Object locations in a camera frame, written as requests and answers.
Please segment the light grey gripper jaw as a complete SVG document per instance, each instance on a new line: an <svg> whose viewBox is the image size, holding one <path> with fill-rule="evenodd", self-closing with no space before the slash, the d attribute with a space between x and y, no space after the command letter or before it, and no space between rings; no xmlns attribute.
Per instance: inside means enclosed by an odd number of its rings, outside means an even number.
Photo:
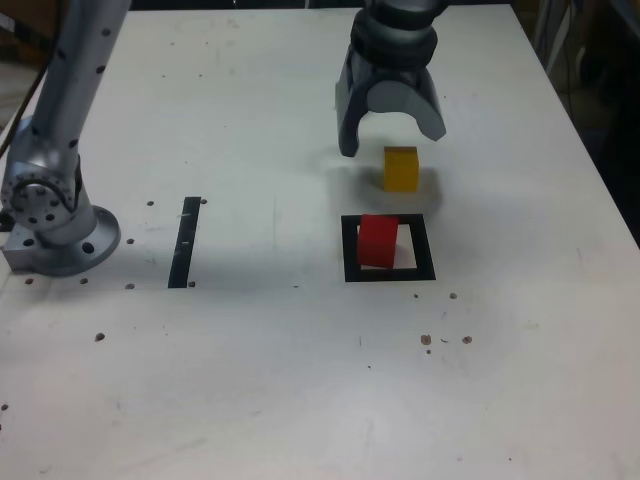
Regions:
<svg viewBox="0 0 640 480"><path fill-rule="evenodd" d="M435 85L426 69L377 82L368 91L368 110L407 114L416 121L422 135L432 141L446 134Z"/></svg>

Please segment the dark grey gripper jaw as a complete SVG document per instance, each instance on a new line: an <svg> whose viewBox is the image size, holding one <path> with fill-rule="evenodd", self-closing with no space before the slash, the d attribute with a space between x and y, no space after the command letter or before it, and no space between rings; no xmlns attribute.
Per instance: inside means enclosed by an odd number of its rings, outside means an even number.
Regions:
<svg viewBox="0 0 640 480"><path fill-rule="evenodd" d="M338 147L343 156L355 156L358 151L359 124L369 112L367 98L375 80L373 66L349 47L335 85Z"/></svg>

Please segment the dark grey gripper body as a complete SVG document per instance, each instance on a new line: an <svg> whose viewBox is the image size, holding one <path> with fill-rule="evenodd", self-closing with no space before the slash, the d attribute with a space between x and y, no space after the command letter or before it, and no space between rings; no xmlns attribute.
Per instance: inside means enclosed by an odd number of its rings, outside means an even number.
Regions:
<svg viewBox="0 0 640 480"><path fill-rule="evenodd" d="M422 83L425 76L428 74L428 69L422 67L419 69L390 69L383 67L373 67L372 75L375 83L382 81L394 81L401 83Z"/></svg>

